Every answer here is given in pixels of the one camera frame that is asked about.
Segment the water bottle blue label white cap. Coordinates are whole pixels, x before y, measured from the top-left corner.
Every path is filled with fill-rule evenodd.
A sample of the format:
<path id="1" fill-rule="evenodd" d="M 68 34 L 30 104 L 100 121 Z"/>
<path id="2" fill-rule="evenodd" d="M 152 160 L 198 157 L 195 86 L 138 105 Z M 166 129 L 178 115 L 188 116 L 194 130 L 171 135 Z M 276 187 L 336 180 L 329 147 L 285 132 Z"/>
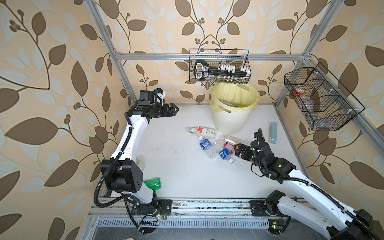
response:
<path id="1" fill-rule="evenodd" d="M 203 136 L 199 136 L 199 141 L 201 149 L 210 159 L 214 159 L 217 157 L 218 154 L 215 148 L 213 147 L 212 143 L 208 139 L 204 138 Z"/>

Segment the clear bottle green red neck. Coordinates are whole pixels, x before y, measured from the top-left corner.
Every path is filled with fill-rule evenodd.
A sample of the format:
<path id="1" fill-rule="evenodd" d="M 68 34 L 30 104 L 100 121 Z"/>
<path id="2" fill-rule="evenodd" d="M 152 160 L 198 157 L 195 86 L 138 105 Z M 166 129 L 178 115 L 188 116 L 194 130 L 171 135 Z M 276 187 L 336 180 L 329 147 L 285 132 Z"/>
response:
<path id="1" fill-rule="evenodd" d="M 205 127 L 186 127 L 186 132 L 209 139 L 214 139 L 216 133 L 214 129 Z"/>

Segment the green bottle yellow cap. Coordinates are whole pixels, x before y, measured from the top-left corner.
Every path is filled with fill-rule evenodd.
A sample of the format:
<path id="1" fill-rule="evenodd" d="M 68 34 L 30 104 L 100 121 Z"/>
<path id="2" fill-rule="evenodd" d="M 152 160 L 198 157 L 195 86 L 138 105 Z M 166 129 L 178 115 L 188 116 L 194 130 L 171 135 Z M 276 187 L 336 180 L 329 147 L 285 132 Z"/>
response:
<path id="1" fill-rule="evenodd" d="M 158 191 L 162 187 L 161 179 L 156 177 L 153 179 L 149 179 L 144 181 L 144 184 L 151 190 Z"/>

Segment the clear bottle green band label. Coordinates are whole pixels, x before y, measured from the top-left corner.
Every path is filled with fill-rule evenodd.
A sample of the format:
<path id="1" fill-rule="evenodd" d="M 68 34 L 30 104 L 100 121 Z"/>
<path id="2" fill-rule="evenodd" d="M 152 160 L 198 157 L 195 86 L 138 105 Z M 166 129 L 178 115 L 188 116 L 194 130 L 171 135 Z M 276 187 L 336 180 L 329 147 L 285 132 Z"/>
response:
<path id="1" fill-rule="evenodd" d="M 219 101 L 221 102 L 222 106 L 224 106 L 226 108 L 228 108 L 228 107 L 230 107 L 230 108 L 239 108 L 239 105 L 234 104 L 232 102 L 229 102 L 229 101 L 226 101 L 226 100 L 219 100 Z"/>

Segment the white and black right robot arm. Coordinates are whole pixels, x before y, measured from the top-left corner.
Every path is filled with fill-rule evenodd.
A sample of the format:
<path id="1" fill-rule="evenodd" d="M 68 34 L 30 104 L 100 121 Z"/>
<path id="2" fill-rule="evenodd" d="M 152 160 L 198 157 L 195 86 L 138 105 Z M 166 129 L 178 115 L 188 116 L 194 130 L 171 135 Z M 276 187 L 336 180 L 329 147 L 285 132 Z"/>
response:
<path id="1" fill-rule="evenodd" d="M 259 177 L 276 181 L 304 198 L 311 206 L 307 207 L 275 190 L 265 199 L 258 211 L 271 216 L 294 218 L 327 240 L 377 240 L 373 231 L 373 217 L 367 211 L 354 210 L 340 202 L 325 190 L 308 179 L 297 167 L 284 158 L 277 158 L 262 130 L 254 134 L 249 146 L 236 144 L 235 155 L 258 167 Z"/>

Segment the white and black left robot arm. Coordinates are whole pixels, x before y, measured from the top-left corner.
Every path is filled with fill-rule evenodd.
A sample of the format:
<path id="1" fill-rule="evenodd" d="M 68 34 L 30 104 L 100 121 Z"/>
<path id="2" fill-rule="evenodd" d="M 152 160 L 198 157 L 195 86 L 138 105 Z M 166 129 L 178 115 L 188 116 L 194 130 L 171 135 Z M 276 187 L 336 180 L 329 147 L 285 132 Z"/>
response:
<path id="1" fill-rule="evenodd" d="M 125 113 L 127 127 L 123 138 L 110 159 L 102 160 L 100 178 L 94 193 L 94 205 L 98 208 L 109 207 L 121 200 L 124 201 L 127 214 L 141 234 L 147 234 L 134 219 L 128 204 L 139 207 L 146 215 L 159 212 L 156 191 L 144 184 L 144 174 L 136 163 L 135 153 L 151 119 L 174 117 L 179 108 L 174 104 L 135 105 Z M 99 193 L 102 185 L 120 196 L 107 203 L 101 203 Z"/>

